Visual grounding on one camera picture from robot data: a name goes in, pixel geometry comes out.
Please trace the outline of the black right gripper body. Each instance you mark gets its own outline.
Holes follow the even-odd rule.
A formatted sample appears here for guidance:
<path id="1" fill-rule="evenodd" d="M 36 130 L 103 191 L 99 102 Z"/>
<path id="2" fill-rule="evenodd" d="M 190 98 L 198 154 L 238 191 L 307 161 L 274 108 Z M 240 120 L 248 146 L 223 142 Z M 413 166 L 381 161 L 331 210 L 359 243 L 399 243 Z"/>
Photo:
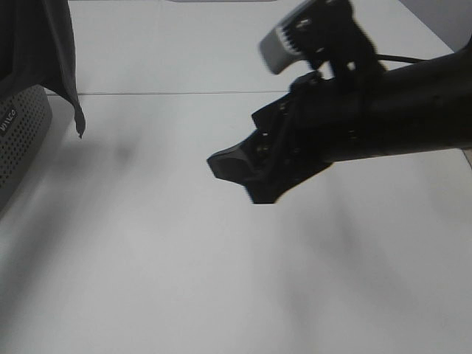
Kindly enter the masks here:
<path id="1" fill-rule="evenodd" d="M 251 201 L 273 204 L 333 163 L 363 158 L 363 111 L 358 80 L 325 80 L 319 72 L 295 79 L 284 97 L 252 115 L 256 130 L 246 148 Z"/>

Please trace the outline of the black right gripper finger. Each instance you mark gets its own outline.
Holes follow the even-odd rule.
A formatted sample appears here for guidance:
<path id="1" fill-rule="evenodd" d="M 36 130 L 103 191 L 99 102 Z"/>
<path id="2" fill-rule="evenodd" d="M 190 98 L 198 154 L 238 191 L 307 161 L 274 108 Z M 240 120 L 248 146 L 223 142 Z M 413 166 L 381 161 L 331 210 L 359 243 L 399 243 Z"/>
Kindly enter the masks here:
<path id="1" fill-rule="evenodd" d="M 258 175 L 254 151 L 242 142 L 213 153 L 206 162 L 213 175 L 224 181 L 243 185 Z"/>

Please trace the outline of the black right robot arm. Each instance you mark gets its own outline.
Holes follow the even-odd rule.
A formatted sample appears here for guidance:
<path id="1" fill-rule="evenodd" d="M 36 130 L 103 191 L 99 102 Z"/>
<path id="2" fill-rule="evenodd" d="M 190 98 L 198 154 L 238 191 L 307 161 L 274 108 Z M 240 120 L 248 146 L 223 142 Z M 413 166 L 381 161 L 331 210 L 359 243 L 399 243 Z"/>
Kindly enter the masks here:
<path id="1" fill-rule="evenodd" d="M 254 204 L 336 162 L 471 147 L 471 48 L 384 72 L 342 91 L 318 72 L 297 78 L 255 111 L 255 130 L 212 154 L 216 178 L 243 186 Z"/>

